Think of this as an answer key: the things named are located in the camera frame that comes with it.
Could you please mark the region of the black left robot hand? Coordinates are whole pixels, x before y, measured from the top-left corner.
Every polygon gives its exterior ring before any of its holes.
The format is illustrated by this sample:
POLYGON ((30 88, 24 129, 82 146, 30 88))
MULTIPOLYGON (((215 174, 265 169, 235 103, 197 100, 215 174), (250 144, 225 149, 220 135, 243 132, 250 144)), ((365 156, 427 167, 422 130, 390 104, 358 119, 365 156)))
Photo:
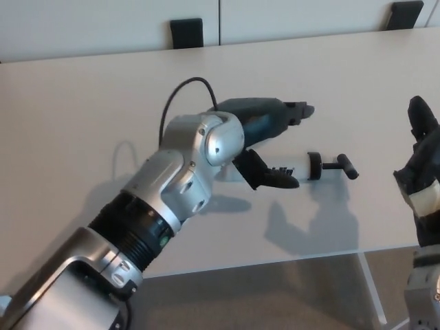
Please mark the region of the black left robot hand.
POLYGON ((270 168, 251 147, 276 138, 289 127, 310 118, 315 107, 307 102, 283 102, 278 98, 231 98, 211 108, 236 116, 244 132, 243 150, 224 166, 219 178, 225 182, 242 180, 256 190, 260 186, 296 189, 299 181, 281 170, 270 168))

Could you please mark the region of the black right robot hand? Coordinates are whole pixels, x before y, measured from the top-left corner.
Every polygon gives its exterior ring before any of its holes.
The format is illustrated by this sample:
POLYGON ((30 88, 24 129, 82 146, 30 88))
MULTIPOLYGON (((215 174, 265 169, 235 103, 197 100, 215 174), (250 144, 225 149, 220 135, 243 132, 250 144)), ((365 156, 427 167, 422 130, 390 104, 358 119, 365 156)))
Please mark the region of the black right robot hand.
POLYGON ((421 247, 439 244, 439 122, 421 96, 408 107, 413 154, 393 175, 412 210, 421 247))

